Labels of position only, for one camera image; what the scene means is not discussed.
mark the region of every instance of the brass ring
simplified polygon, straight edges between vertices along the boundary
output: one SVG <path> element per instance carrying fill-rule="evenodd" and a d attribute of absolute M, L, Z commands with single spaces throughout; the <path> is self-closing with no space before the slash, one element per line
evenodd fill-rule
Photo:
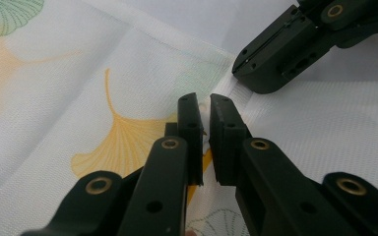
<path fill-rule="evenodd" d="M 338 5 L 331 7 L 330 10 L 328 10 L 327 15 L 328 15 L 328 17 L 333 18 L 333 17 L 340 15 L 342 12 L 343 12 L 343 5 L 338 4 Z"/>
<path fill-rule="evenodd" d="M 101 188 L 94 186 L 94 183 L 99 182 L 99 181 L 105 183 L 105 185 Z M 98 195 L 98 194 L 106 192 L 111 187 L 111 185 L 112 185 L 111 179 L 106 178 L 106 177 L 96 177 L 93 180 L 91 180 L 91 182 L 88 183 L 88 185 L 86 186 L 86 192 L 90 195 Z"/>
<path fill-rule="evenodd" d="M 179 141 L 177 140 L 165 140 L 163 142 L 161 142 L 161 146 L 163 148 L 166 148 L 166 149 L 174 149 L 174 148 L 177 148 L 179 146 Z"/>
<path fill-rule="evenodd" d="M 337 185 L 342 189 L 343 191 L 352 194 L 352 195 L 357 195 L 357 196 L 364 196 L 367 194 L 366 188 L 362 186 L 360 183 L 358 183 L 355 180 L 348 179 L 348 178 L 340 178 L 337 179 Z M 347 184 L 353 185 L 355 188 L 351 188 L 347 186 Z"/>
<path fill-rule="evenodd" d="M 268 149 L 270 147 L 268 143 L 264 141 L 258 141 L 258 140 L 252 141 L 250 145 L 251 147 L 255 149 L 261 149 L 261 150 Z"/>

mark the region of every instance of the metal rivet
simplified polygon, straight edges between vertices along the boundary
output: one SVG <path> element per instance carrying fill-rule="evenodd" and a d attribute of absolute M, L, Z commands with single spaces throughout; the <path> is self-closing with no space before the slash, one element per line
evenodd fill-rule
<path fill-rule="evenodd" d="M 268 149 L 269 148 L 269 144 L 264 141 L 252 141 L 250 145 L 251 147 L 255 149 Z"/>
<path fill-rule="evenodd" d="M 179 146 L 179 141 L 177 140 L 165 140 L 161 143 L 161 146 L 166 149 L 173 149 Z"/>
<path fill-rule="evenodd" d="M 336 17 L 338 15 L 340 15 L 341 13 L 343 12 L 343 5 L 336 5 L 336 6 L 333 6 L 330 8 L 330 10 L 328 10 L 328 17 Z"/>
<path fill-rule="evenodd" d="M 337 180 L 337 185 L 342 189 L 343 191 L 357 196 L 364 196 L 367 194 L 366 188 L 362 186 L 360 183 L 358 183 L 355 180 L 348 179 L 348 178 L 340 178 Z"/>
<path fill-rule="evenodd" d="M 96 185 L 97 182 L 103 182 L 104 185 L 102 187 L 99 187 Z M 111 179 L 106 177 L 97 177 L 88 183 L 88 185 L 86 186 L 86 192 L 90 195 L 98 195 L 106 192 L 111 187 L 111 185 Z"/>

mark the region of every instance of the brass screw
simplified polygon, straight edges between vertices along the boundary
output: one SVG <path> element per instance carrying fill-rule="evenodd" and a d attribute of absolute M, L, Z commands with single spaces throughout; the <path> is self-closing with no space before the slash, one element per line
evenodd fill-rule
<path fill-rule="evenodd" d="M 252 141 L 250 145 L 251 147 L 255 149 L 260 149 L 260 150 L 268 149 L 270 147 L 268 143 L 264 141 L 257 141 L 257 140 Z"/>
<path fill-rule="evenodd" d="M 336 17 L 338 15 L 340 15 L 341 13 L 343 12 L 343 5 L 335 5 L 333 7 L 330 8 L 330 10 L 328 10 L 328 17 Z"/>
<path fill-rule="evenodd" d="M 102 187 L 97 186 L 95 183 L 104 182 Z M 112 185 L 112 180 L 106 177 L 96 177 L 86 186 L 86 192 L 90 195 L 98 195 L 106 192 Z"/>
<path fill-rule="evenodd" d="M 342 189 L 343 191 L 357 196 L 364 196 L 367 194 L 366 188 L 362 186 L 360 183 L 358 183 L 355 180 L 348 179 L 348 178 L 340 178 L 337 180 L 337 185 Z"/>
<path fill-rule="evenodd" d="M 179 141 L 177 140 L 165 140 L 161 142 L 161 146 L 166 149 L 174 149 L 179 146 Z"/>

